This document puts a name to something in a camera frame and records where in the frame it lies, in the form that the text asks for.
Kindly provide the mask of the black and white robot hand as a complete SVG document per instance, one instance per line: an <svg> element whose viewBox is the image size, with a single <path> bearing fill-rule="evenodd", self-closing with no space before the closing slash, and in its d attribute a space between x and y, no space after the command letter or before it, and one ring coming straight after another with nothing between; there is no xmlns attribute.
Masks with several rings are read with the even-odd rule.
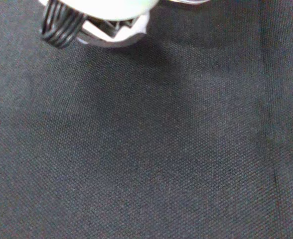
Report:
<svg viewBox="0 0 293 239"><path fill-rule="evenodd" d="M77 39L88 45L121 48L147 34L156 0L42 0L40 35L62 49Z"/></svg>

